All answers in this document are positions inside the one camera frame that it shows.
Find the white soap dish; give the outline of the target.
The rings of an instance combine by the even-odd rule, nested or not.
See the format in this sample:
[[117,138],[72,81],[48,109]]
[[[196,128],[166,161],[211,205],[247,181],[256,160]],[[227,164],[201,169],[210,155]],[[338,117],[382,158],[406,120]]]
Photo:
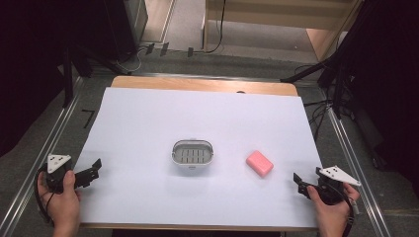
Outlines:
[[211,163],[212,145],[206,140],[184,139],[177,141],[172,149],[172,161],[180,167],[196,169]]

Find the black curtain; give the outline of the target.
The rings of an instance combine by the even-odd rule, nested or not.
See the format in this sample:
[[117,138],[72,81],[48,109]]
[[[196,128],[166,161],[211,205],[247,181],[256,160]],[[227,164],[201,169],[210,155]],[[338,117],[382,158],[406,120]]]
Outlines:
[[377,166],[419,198],[419,0],[365,0],[336,55]]
[[116,65],[138,51],[145,0],[0,0],[0,157],[64,94],[63,48]]

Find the white table sheet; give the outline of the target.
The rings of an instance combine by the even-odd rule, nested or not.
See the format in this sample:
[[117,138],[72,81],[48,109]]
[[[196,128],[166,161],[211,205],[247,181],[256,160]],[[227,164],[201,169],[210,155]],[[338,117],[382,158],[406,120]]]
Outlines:
[[[211,163],[175,164],[184,139],[208,141]],[[246,164],[255,150],[274,164],[265,178]],[[321,165],[299,97],[109,88],[76,167],[98,159],[100,177],[82,195],[85,224],[316,225],[293,181],[314,183]]]

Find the light wooden cabinet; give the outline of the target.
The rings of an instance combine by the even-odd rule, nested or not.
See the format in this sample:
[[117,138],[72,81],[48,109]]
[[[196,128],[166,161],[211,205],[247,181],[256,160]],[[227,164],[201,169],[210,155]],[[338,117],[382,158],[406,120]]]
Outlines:
[[326,59],[343,32],[355,22],[363,0],[206,0],[203,48],[209,20],[306,29],[319,61]]

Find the metal floor rail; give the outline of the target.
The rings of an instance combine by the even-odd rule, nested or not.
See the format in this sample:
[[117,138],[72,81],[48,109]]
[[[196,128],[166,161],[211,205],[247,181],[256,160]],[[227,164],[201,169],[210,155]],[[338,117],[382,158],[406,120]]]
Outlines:
[[45,143],[43,144],[41,151],[35,159],[31,170],[19,188],[19,191],[13,198],[5,217],[0,224],[0,237],[12,237],[19,220],[34,193],[34,181],[37,179],[37,170],[46,161],[47,155],[54,150],[79,101],[80,90],[83,88],[84,84],[85,79],[83,77],[78,77],[76,79],[73,86],[74,97],[71,99],[67,107],[60,111],[60,114],[56,119],[56,122],[53,125]]
[[361,194],[361,200],[366,214],[370,220],[372,228],[374,229],[375,236],[391,237],[391,233],[385,222],[381,208],[379,207],[376,196],[373,193],[367,176],[362,169],[361,163],[358,159],[355,149],[353,148],[344,123],[340,118],[336,116],[332,109],[328,109],[327,114],[331,120],[331,124],[343,150],[348,167],[355,178],[361,182],[358,190]]

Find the black tripod stand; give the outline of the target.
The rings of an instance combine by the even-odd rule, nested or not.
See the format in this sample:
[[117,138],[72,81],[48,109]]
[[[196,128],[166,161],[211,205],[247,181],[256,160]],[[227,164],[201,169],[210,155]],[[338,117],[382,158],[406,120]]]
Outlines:
[[293,75],[291,77],[281,79],[282,83],[294,83],[314,72],[322,71],[317,84],[320,88],[328,89],[332,82],[335,82],[335,89],[332,98],[332,111],[337,119],[342,116],[341,108],[343,107],[344,81],[349,78],[348,70],[342,62],[343,55],[341,52],[334,52],[331,56],[320,61],[307,69]]

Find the person's left hand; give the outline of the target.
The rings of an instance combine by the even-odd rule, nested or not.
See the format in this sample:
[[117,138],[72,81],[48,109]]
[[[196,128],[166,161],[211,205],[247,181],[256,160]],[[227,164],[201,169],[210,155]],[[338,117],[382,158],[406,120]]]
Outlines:
[[63,179],[63,193],[55,194],[48,190],[44,181],[44,172],[38,176],[39,196],[54,223],[54,229],[79,230],[80,194],[74,190],[74,184],[74,172],[67,171]]

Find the black metal stand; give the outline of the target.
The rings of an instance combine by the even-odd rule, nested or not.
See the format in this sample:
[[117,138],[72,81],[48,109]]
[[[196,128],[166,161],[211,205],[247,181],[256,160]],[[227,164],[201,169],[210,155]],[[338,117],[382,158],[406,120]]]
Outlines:
[[75,98],[72,69],[75,67],[78,74],[82,77],[90,77],[93,69],[88,61],[93,59],[102,66],[110,69],[117,75],[130,75],[128,69],[123,69],[121,66],[113,64],[101,54],[88,49],[80,44],[67,44],[63,48],[63,77],[64,77],[64,103],[63,106],[67,108]]

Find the person's right hand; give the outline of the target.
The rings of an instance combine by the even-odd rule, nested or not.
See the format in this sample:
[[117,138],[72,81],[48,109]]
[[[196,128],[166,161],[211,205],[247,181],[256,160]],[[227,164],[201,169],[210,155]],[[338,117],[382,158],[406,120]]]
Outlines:
[[335,205],[325,204],[314,187],[309,186],[307,189],[315,206],[319,230],[334,229],[344,232],[350,217],[350,206],[345,201]]

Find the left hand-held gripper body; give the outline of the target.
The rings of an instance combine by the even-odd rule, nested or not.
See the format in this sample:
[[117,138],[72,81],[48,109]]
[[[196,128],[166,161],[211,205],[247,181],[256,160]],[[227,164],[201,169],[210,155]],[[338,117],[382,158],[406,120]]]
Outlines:
[[70,155],[49,154],[46,162],[46,184],[56,194],[63,192],[63,179],[68,170],[72,169]]

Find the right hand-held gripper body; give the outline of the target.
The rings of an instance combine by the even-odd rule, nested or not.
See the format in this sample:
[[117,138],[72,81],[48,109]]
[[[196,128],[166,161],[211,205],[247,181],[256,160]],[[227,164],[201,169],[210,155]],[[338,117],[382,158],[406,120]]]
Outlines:
[[334,205],[344,199],[343,184],[360,187],[360,181],[353,178],[338,166],[329,168],[316,168],[315,173],[319,176],[318,185],[315,186],[322,201],[328,205]]

